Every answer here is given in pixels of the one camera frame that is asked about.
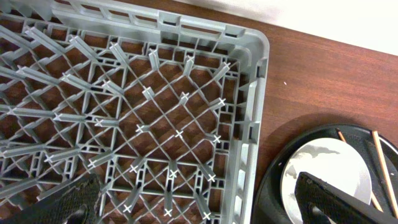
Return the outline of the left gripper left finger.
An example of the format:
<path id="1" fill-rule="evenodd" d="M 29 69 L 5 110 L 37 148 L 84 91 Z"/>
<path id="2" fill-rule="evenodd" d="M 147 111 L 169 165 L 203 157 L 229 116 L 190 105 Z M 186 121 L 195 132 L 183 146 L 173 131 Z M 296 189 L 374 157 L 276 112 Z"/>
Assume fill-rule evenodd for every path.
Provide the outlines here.
<path id="1" fill-rule="evenodd" d="M 90 174 L 2 220 L 1 223 L 94 223 L 100 197 L 100 180 L 97 175 Z"/>

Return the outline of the round black tray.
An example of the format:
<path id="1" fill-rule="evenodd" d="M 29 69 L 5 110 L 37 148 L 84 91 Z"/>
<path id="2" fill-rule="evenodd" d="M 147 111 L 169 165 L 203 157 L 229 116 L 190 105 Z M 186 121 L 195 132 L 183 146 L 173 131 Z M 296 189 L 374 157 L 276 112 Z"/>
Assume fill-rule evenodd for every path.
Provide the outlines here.
<path id="1" fill-rule="evenodd" d="M 299 134 L 287 143 L 271 162 L 264 174 L 253 205 L 252 223 L 290 223 L 285 212 L 280 180 L 289 157 L 305 143 L 318 138 L 338 139 L 341 131 L 347 143 L 353 146 L 364 159 L 371 176 L 373 193 L 384 212 L 393 214 L 387 185 L 374 145 L 371 130 L 352 124 L 328 124 Z"/>

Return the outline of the grey dishwasher rack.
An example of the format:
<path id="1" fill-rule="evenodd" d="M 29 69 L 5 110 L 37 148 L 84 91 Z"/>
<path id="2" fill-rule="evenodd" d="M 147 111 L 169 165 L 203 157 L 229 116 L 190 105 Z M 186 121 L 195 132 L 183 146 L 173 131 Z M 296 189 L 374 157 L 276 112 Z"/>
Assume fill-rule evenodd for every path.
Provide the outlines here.
<path id="1" fill-rule="evenodd" d="M 96 223 L 249 223 L 268 59 L 247 27 L 1 0 L 1 218 L 95 174 Z"/>

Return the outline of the grey plate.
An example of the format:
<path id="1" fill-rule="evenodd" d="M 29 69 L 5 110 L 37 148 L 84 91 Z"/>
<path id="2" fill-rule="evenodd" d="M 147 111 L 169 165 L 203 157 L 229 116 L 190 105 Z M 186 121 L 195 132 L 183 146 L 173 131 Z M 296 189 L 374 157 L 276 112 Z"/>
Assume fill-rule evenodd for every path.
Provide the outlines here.
<path id="1" fill-rule="evenodd" d="M 314 139 L 300 146 L 282 171 L 282 203 L 294 224 L 303 222 L 294 194 L 301 172 L 308 172 L 368 205 L 371 202 L 371 176 L 359 152 L 339 139 Z"/>

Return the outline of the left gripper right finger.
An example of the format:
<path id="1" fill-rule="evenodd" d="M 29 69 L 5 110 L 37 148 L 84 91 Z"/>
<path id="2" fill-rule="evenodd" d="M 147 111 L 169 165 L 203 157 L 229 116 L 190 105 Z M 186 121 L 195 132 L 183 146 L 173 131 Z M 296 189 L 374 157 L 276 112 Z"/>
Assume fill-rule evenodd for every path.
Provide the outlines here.
<path id="1" fill-rule="evenodd" d="M 308 172 L 299 173 L 295 197 L 304 223 L 397 223 L 393 216 L 380 212 Z"/>

